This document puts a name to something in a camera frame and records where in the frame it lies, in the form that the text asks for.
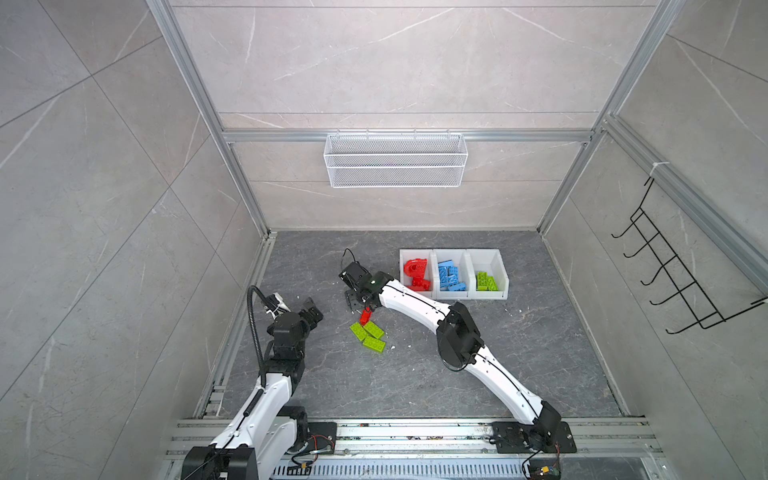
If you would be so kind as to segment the red arch lego piece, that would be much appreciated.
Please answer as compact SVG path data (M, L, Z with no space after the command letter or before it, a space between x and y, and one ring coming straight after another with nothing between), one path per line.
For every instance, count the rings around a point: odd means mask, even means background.
M428 260L415 258L405 262L403 272L413 279L424 279L427 271Z

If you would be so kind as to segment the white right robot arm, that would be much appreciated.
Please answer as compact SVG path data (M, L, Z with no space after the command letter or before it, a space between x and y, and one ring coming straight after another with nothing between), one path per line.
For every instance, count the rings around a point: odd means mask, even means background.
M424 297L389 274L369 272L358 261L348 264L339 278L363 306L400 312L428 328L436 336L438 354L446 368L469 372L499 398L522 429L522 441L528 448L554 451L561 415L498 361L466 305Z

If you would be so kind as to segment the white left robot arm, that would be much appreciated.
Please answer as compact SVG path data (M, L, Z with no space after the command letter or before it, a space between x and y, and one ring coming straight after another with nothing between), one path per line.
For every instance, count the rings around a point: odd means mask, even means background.
M306 339L323 314L310 298L297 312L277 294L268 303L273 340L256 385L222 433L186 454L182 479L269 479L285 453L307 443L306 411L287 403L304 373Z

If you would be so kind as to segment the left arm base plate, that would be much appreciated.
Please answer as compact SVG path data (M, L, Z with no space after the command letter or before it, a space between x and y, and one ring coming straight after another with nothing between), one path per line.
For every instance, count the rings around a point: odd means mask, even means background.
M288 454L321 455L336 450L338 424L333 421L298 423L297 437Z

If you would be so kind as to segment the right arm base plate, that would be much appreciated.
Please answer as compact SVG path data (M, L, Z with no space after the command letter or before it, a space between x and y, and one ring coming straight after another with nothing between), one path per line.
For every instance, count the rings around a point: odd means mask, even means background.
M578 451L570 426L560 422L554 430L518 422L493 422L489 443L500 454L512 453L576 453Z

